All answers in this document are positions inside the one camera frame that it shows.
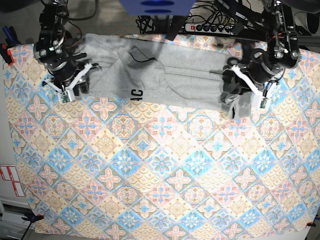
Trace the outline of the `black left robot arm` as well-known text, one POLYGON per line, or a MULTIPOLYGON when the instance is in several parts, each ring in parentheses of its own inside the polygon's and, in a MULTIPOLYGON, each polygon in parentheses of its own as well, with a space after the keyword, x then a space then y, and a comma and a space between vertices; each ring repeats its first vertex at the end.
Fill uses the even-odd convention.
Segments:
POLYGON ((222 9, 237 23, 265 35, 267 49, 248 48, 246 57, 230 57, 223 67, 220 100, 232 114, 251 107, 268 109, 272 91, 286 70, 294 69, 301 58, 294 17, 289 6, 279 0, 264 0, 262 13, 235 0, 221 0, 222 9))

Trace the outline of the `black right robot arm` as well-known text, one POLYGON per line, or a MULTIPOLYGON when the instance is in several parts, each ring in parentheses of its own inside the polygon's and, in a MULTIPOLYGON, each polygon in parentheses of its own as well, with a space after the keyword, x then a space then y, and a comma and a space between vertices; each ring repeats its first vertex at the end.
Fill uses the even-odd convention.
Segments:
POLYGON ((33 46, 33 56, 52 78, 45 79, 42 86, 50 86, 60 103, 73 102, 81 94, 89 93, 89 71, 99 64, 86 60, 85 52, 76 53, 83 33, 72 23, 68 1, 49 0, 43 5, 39 16, 41 29, 33 46))

